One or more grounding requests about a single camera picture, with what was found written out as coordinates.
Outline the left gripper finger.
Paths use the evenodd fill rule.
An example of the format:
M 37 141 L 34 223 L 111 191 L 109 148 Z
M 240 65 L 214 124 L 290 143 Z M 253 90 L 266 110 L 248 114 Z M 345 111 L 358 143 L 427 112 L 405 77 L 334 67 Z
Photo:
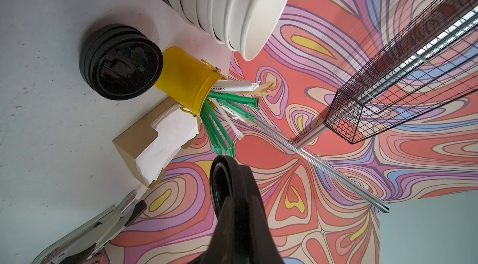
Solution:
M 217 225 L 207 250 L 190 262 L 282 264 L 251 168 L 233 157 L 217 156 L 209 184 Z

